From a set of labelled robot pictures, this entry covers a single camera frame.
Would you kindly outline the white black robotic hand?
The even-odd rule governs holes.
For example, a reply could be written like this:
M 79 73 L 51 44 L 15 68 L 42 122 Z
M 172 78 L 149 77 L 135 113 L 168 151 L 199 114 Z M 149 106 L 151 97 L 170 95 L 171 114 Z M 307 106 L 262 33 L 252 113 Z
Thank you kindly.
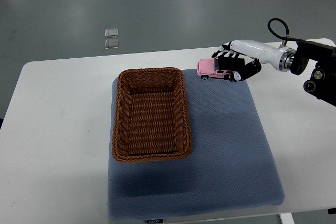
M 261 66 L 270 64 L 275 70 L 287 72 L 290 69 L 295 51 L 289 47 L 274 46 L 254 40 L 233 40 L 219 47 L 212 58 L 238 58 L 240 55 L 252 59 L 251 62 L 231 73 L 228 79 L 231 82 L 246 80 L 261 71 Z

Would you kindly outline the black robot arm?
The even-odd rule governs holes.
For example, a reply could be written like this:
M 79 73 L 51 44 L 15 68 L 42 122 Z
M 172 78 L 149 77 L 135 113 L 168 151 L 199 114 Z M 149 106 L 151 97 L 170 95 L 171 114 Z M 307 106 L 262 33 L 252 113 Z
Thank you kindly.
M 283 60 L 283 67 L 294 75 L 307 74 L 304 91 L 335 106 L 335 46 L 312 40 L 287 39 L 297 45 Z

